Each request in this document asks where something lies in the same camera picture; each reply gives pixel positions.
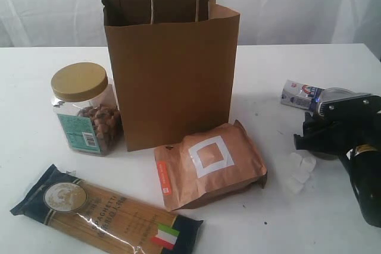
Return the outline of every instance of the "gold jar lid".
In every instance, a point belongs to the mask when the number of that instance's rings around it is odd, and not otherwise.
[[[108,85],[106,71],[93,62],[78,62],[57,71],[51,81],[56,97],[65,102],[88,101]]]

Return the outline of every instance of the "jar label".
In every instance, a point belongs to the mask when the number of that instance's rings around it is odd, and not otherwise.
[[[58,114],[67,141],[75,150],[101,153],[90,118]]]

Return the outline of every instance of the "italian flag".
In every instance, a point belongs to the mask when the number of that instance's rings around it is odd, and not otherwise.
[[[151,241],[168,250],[173,250],[179,233],[180,232],[173,228],[170,228],[163,224],[158,224],[157,235],[151,238]]]

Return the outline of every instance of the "brown paper bag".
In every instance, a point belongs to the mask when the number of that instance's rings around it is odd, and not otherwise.
[[[197,208],[256,181],[263,188],[267,180],[262,156],[238,120],[157,147],[155,160],[169,211]]]
[[[129,151],[228,121],[239,13],[216,0],[102,3]]]

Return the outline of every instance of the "copper pouch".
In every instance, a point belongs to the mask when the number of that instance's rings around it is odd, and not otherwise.
[[[266,165],[238,120],[157,147],[155,160],[170,211],[197,208],[256,181],[264,187],[267,179]]]

